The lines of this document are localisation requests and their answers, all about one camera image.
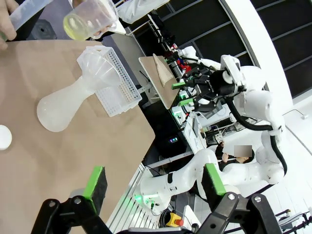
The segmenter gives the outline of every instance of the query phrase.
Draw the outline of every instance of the robotic arm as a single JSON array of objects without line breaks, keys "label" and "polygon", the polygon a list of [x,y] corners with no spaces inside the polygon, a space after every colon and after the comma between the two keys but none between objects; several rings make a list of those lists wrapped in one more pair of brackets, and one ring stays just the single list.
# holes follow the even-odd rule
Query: robotic arm
[{"label": "robotic arm", "polygon": [[[204,63],[207,67],[213,64],[208,59]],[[186,87],[193,85],[198,89],[198,95],[192,98],[195,105],[197,103],[197,106],[200,106],[201,99],[216,103],[220,98],[224,98],[240,124],[254,131],[263,131],[261,136],[263,146],[255,153],[257,162],[230,164],[221,172],[214,152],[203,149],[182,169],[142,180],[140,184],[142,201],[155,214],[160,214],[168,207],[171,196],[190,190],[195,181],[202,198],[209,199],[201,186],[203,165],[206,163],[215,165],[227,192],[239,193],[235,186],[261,180],[273,185],[286,174],[287,165],[282,154],[285,149],[283,146],[285,123],[282,114],[277,111],[278,103],[275,103],[273,95],[269,91],[262,90],[265,85],[265,74],[258,67],[241,67],[239,60],[229,55],[221,56],[221,63],[214,64],[219,65],[219,71],[210,75],[199,72],[193,78],[190,78],[192,74],[186,73],[183,85]],[[269,122],[270,125],[252,125],[242,116],[259,118]]]}]

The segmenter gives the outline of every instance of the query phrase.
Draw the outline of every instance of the plastic container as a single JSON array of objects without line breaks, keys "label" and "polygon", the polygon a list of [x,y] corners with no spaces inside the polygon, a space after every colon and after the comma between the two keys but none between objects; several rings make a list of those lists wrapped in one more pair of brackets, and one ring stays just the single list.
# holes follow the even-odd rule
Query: plastic container
[{"label": "plastic container", "polygon": [[98,89],[120,84],[117,70],[98,51],[84,53],[81,60],[82,76],[72,85],[40,100],[37,116],[51,132],[63,131],[80,105]]},{"label": "plastic container", "polygon": [[87,0],[65,16],[63,27],[71,39],[86,40],[105,27],[115,27],[117,20],[111,0]]},{"label": "plastic container", "polygon": [[[32,16],[44,8],[53,0],[26,0],[24,1],[11,15],[10,20],[14,26],[15,31],[25,24]],[[0,32],[0,36],[7,40],[4,33]]]},{"label": "plastic container", "polygon": [[121,84],[119,86],[109,87],[96,91],[96,95],[102,103],[107,114],[110,117],[113,117],[115,115],[126,112],[131,108],[134,108],[136,105],[138,105],[139,101],[142,100],[142,97],[130,79],[126,69],[123,67],[113,48],[102,45],[87,46],[85,51],[78,57],[78,64],[80,67],[82,66],[82,58],[84,53],[96,50],[98,50],[103,55],[103,57],[116,68],[121,78]]}]

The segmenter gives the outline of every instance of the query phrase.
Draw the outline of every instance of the perforated basket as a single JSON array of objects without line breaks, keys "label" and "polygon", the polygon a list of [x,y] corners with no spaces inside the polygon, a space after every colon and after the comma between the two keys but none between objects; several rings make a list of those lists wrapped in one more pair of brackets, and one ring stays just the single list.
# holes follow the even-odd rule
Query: perforated basket
[{"label": "perforated basket", "polygon": [[102,103],[104,109],[110,117],[126,112],[138,105],[142,97],[136,86],[130,79],[126,69],[123,67],[118,56],[112,47],[106,46],[87,46],[82,54],[78,57],[77,62],[81,66],[82,55],[86,51],[100,51],[103,57],[109,61],[118,71],[121,77],[121,85],[96,91],[96,95]]}]

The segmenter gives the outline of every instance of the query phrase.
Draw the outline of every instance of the clear plastic cup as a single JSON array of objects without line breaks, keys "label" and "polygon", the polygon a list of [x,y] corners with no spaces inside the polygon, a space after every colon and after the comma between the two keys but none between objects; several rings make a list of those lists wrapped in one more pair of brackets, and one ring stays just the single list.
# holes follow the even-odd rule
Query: clear plastic cup
[{"label": "clear plastic cup", "polygon": [[117,20],[111,0],[87,0],[65,16],[63,27],[71,39],[86,40],[105,27],[114,27]]}]

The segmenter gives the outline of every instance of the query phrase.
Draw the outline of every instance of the finger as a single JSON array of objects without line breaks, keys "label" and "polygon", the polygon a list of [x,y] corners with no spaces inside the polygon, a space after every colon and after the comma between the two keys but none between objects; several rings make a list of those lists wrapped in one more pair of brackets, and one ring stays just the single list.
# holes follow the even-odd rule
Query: finger
[{"label": "finger", "polygon": [[15,0],[5,0],[5,2],[10,13],[20,6]]},{"label": "finger", "polygon": [[4,42],[4,40],[0,37],[0,50],[6,50],[8,48],[8,44]]},{"label": "finger", "polygon": [[10,21],[9,12],[4,1],[0,1],[0,31],[2,31],[9,40],[13,40],[16,37],[16,32]]}]

